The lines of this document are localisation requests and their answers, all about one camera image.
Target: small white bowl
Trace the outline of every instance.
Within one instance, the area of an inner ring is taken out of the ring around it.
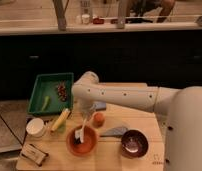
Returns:
[[[44,125],[44,121],[40,118],[32,119],[26,127],[26,131],[29,135],[33,137],[41,137],[44,135],[46,131],[46,127]]]

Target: green plastic basket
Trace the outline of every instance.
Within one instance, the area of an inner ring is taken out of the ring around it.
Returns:
[[[40,74],[37,75],[30,103],[28,113],[33,115],[54,115],[61,113],[64,108],[72,110],[73,96],[71,88],[74,81],[73,73],[57,73],[57,74]],[[57,86],[61,83],[66,87],[66,101],[61,101],[57,92]],[[49,96],[49,102],[45,109],[42,106],[45,97]]]

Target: plastic vegetable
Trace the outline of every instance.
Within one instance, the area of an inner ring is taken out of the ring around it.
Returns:
[[[50,97],[49,96],[45,96],[44,103],[42,105],[41,111],[46,110],[46,108],[49,105],[49,103],[50,103]]]
[[[51,131],[55,131],[58,129],[59,126],[66,120],[66,118],[69,116],[70,110],[64,109],[58,119],[53,123]]]

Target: gray floor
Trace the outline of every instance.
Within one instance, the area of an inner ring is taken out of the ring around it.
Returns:
[[[0,102],[1,116],[22,142],[27,121],[27,106],[27,100]],[[16,170],[20,149],[19,142],[0,119],[0,171]]]

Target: orange bowl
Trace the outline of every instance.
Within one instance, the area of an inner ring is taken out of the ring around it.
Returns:
[[[94,129],[85,126],[84,128],[84,142],[78,143],[75,139],[75,130],[80,129],[82,125],[73,129],[66,139],[68,150],[75,156],[85,156],[93,151],[97,142],[98,136]]]

